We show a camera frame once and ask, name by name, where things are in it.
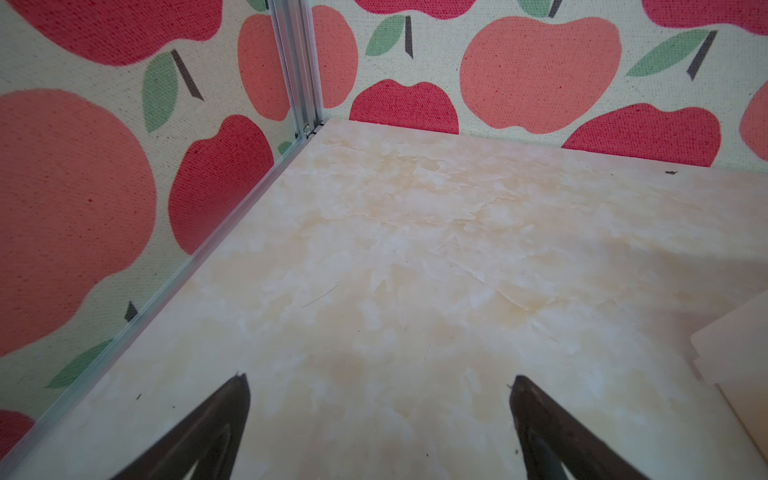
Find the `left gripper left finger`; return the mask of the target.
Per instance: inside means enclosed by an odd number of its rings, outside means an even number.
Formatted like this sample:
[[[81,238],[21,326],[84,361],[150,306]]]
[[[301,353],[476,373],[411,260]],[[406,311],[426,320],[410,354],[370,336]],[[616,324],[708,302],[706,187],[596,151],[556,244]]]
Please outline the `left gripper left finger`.
[[[245,374],[231,377],[117,479],[228,479],[250,409]]]

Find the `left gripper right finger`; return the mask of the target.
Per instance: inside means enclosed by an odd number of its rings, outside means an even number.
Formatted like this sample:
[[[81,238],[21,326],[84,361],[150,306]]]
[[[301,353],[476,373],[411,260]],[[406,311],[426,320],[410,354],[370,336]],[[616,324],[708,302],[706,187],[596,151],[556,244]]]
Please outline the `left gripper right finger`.
[[[518,375],[509,406],[529,479],[644,479],[542,388]]]

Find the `white three-compartment plastic bin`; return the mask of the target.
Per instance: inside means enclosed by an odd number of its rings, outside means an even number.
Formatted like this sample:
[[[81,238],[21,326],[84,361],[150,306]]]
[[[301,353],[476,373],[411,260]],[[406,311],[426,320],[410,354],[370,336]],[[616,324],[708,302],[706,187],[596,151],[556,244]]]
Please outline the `white three-compartment plastic bin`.
[[[694,365],[722,391],[763,456],[767,455],[767,294],[695,332]]]

